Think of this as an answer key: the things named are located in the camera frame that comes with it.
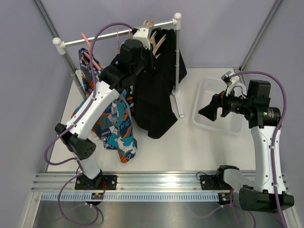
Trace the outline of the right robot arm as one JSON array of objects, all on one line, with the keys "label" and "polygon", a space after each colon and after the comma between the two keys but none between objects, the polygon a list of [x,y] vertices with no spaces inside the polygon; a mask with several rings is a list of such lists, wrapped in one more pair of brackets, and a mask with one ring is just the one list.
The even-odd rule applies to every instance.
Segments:
[{"label": "right robot arm", "polygon": [[217,110],[221,117],[230,113],[241,114],[248,121],[254,142],[256,174],[250,181],[238,167],[221,165],[210,181],[219,188],[228,186],[238,193],[239,203],[245,211],[278,213],[292,207],[294,197],[287,194],[280,169],[280,131],[276,129],[281,120],[277,107],[270,107],[271,84],[263,80],[251,80],[245,96],[222,91],[214,94],[211,102],[198,113],[216,121]]}]

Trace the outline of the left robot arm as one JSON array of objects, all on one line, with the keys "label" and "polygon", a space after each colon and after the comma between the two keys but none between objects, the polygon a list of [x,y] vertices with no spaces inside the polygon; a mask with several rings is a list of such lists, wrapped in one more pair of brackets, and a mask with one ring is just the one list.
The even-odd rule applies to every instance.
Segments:
[{"label": "left robot arm", "polygon": [[141,41],[126,40],[120,53],[101,71],[95,89],[80,110],[66,124],[55,127],[63,144],[79,161],[86,185],[93,190],[102,184],[102,171],[93,157],[96,145],[89,140],[89,133],[110,103],[147,67],[149,58],[150,51]]}]

